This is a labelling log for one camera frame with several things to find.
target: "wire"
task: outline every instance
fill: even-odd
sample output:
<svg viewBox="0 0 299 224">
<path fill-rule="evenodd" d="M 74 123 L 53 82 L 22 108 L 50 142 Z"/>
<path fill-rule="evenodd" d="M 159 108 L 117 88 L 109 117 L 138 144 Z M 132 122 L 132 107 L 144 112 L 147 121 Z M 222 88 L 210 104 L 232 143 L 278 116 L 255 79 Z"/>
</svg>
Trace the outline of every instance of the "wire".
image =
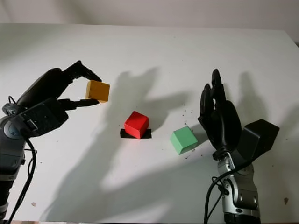
<svg viewBox="0 0 299 224">
<path fill-rule="evenodd" d="M 15 207 L 14 207 L 14 210 L 13 212 L 11 213 L 10 217 L 9 217 L 9 220 L 7 221 L 7 224 L 11 224 L 13 218 L 14 218 L 14 215 L 15 213 L 17 212 L 17 210 L 19 209 L 20 205 L 22 204 L 24 198 L 25 198 L 25 195 L 26 195 L 26 192 L 30 186 L 30 183 L 32 181 L 32 178 L 33 178 L 33 173 L 35 171 L 35 168 L 36 168 L 36 151 L 34 149 L 34 146 L 32 145 L 31 141 L 28 139 L 28 138 L 24 138 L 25 141 L 27 142 L 27 144 L 29 145 L 30 149 L 31 149 L 31 153 L 32 153 L 32 162 L 29 162 L 29 163 L 32 163 L 32 167 L 31 167 L 31 170 L 29 170 L 30 172 L 28 172 L 28 178 L 27 178 L 27 181 L 25 182 L 24 184 L 24 187 L 23 187 L 23 190 L 22 192 L 20 193 L 20 196 L 15 204 Z"/>
<path fill-rule="evenodd" d="M 217 206 L 218 202 L 220 201 L 220 199 L 221 199 L 222 195 L 223 195 L 223 194 L 222 194 L 222 193 L 220 193 L 220 195 L 219 195 L 219 197 L 218 197 L 217 201 L 215 202 L 215 204 L 214 204 L 214 206 L 212 207 L 211 211 L 210 211 L 210 212 L 209 212 L 209 214 L 207 215 L 207 220 L 209 220 L 209 218 L 210 218 L 210 216 L 211 216 L 212 212 L 213 212 L 213 211 L 214 211 L 214 209 L 216 208 L 216 206 Z"/>
<path fill-rule="evenodd" d="M 30 161 L 28 163 L 28 166 L 27 166 L 27 173 L 28 173 L 28 175 L 30 175 L 30 166 L 31 166 L 32 161 L 33 161 L 33 157 L 30 159 Z"/>
<path fill-rule="evenodd" d="M 12 96 L 8 96 L 8 101 L 11 104 L 11 102 L 13 102 L 14 104 L 16 104 L 14 98 Z"/>
<path fill-rule="evenodd" d="M 216 179 L 214 179 L 214 181 L 211 183 L 209 189 L 207 190 L 207 193 L 206 193 L 206 202 L 205 202 L 205 214 L 204 214 L 204 224 L 207 224 L 208 222 L 208 209 L 209 209 L 209 200 L 210 200 L 210 196 L 211 196 L 211 192 L 213 190 L 213 188 L 215 187 L 215 185 L 220 182 L 224 177 L 226 177 L 227 175 L 230 175 L 230 174 L 233 174 L 235 172 L 238 172 L 239 170 L 241 169 L 244 169 L 245 167 L 249 166 L 251 164 L 251 162 L 246 162 L 244 163 L 243 165 L 231 170 L 231 171 L 228 171 L 226 173 L 223 173 L 221 174 L 219 177 L 217 177 Z"/>
</svg>

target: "wooden block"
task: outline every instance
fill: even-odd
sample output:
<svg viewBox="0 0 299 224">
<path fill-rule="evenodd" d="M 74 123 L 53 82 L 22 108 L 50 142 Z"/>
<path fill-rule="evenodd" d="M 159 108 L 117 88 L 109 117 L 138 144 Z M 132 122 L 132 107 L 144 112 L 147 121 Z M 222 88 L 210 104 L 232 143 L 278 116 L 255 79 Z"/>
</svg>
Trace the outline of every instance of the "wooden block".
<svg viewBox="0 0 299 224">
<path fill-rule="evenodd" d="M 198 141 L 188 126 L 174 131 L 170 140 L 179 155 L 198 146 Z"/>
<path fill-rule="evenodd" d="M 149 118 L 141 113 L 133 111 L 125 122 L 126 133 L 140 139 L 149 127 Z"/>
<path fill-rule="evenodd" d="M 97 99 L 101 103 L 108 101 L 110 85 L 90 80 L 87 83 L 86 99 Z"/>
</svg>

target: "green block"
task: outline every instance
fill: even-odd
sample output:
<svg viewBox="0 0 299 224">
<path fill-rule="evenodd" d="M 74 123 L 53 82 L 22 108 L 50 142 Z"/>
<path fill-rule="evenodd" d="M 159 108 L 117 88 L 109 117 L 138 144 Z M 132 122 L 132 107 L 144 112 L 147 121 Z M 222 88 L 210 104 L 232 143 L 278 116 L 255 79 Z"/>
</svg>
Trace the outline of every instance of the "green block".
<svg viewBox="0 0 299 224">
<path fill-rule="evenodd" d="M 174 131 L 171 135 L 170 141 L 179 155 L 195 148 L 198 145 L 196 137 L 188 126 Z"/>
</svg>

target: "white tabletop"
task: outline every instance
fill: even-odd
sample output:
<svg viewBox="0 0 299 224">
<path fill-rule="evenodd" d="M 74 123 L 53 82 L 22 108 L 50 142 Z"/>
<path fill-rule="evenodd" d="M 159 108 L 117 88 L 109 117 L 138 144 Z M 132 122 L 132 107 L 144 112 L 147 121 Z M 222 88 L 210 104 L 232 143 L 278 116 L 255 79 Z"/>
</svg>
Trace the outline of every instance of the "white tabletop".
<svg viewBox="0 0 299 224">
<path fill-rule="evenodd" d="M 37 169 L 16 220 L 201 223 L 218 173 L 197 121 L 199 98 L 218 68 L 243 125 L 263 118 L 281 128 L 254 162 L 262 222 L 299 221 L 299 49 L 284 31 L 0 25 L 0 102 L 77 60 L 111 84 L 109 101 L 68 112 L 61 128 L 32 139 Z M 76 80 L 62 98 L 84 98 L 86 83 Z M 149 117 L 152 139 L 120 139 L 133 110 Z M 178 156 L 169 138 L 185 123 L 202 144 Z M 223 222 L 221 205 L 210 221 Z"/>
</svg>

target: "orange cube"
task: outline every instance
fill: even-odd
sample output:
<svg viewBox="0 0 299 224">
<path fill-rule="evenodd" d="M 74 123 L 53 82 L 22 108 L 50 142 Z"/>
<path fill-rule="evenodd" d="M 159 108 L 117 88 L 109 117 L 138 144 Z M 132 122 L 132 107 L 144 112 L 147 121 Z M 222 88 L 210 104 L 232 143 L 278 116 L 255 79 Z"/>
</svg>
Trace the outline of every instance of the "orange cube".
<svg viewBox="0 0 299 224">
<path fill-rule="evenodd" d="M 97 99 L 101 103 L 108 101 L 110 85 L 90 80 L 87 84 L 86 99 Z"/>
</svg>

